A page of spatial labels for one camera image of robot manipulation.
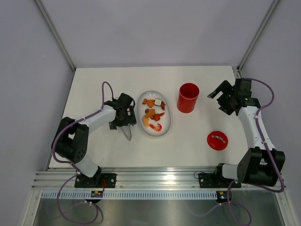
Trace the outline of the metal tongs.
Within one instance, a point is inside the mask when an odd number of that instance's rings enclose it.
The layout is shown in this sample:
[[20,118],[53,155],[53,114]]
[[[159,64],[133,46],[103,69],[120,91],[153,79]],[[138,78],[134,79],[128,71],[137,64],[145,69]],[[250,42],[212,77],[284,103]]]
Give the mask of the metal tongs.
[[130,125],[123,126],[123,127],[121,127],[121,130],[122,130],[123,134],[125,135],[125,137],[127,138],[127,140],[129,142],[131,142],[132,141],[131,126]]

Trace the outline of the white sushi roll piece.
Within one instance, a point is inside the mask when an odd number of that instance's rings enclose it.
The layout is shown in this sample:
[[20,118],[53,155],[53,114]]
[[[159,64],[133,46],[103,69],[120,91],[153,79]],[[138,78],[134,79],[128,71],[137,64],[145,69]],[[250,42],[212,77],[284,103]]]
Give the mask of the white sushi roll piece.
[[159,98],[156,98],[155,101],[154,101],[154,105],[155,106],[161,106],[161,104],[162,104],[162,100],[159,99]]

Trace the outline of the brown fried shrimp piece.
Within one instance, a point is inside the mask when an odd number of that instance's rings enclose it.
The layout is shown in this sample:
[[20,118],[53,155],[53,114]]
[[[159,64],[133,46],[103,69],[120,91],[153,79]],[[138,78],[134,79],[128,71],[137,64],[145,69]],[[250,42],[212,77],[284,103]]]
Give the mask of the brown fried shrimp piece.
[[162,101],[160,107],[161,107],[161,109],[162,109],[163,111],[165,110],[165,105],[166,105],[166,104]]

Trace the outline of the red cylindrical container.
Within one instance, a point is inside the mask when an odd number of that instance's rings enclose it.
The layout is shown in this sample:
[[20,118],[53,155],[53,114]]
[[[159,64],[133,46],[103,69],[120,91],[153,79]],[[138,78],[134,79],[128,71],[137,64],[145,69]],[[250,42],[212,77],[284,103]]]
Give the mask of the red cylindrical container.
[[185,83],[179,89],[177,108],[182,113],[191,113],[199,96],[199,88],[193,83]]

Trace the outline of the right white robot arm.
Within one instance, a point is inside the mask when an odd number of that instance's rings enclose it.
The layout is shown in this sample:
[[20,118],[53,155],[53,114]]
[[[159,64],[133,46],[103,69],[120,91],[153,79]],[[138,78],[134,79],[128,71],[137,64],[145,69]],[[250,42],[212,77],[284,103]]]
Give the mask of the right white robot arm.
[[[252,97],[251,87],[253,79],[236,79],[231,85],[224,80],[208,98],[213,99],[218,93],[219,109],[231,115],[235,113],[239,118],[247,141],[248,150],[237,165],[220,163],[215,169],[214,183],[225,186],[230,179],[239,183],[260,187],[271,192],[284,191],[284,180],[281,170],[285,162],[285,154],[278,151],[272,144],[264,127],[261,111],[270,106],[273,100],[261,105],[259,100]],[[278,190],[273,186],[280,182]]]

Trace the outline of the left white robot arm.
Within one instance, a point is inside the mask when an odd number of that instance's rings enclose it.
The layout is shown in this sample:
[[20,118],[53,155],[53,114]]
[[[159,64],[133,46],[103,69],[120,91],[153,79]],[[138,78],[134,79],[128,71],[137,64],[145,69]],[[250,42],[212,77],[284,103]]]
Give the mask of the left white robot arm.
[[134,99],[121,93],[117,99],[104,102],[99,110],[84,118],[78,120],[63,118],[51,145],[52,156],[55,158],[58,154],[65,158],[68,164],[86,176],[85,182],[90,187],[99,186],[102,181],[101,169],[87,156],[88,137],[106,124],[111,130],[134,126],[136,124],[134,107]]

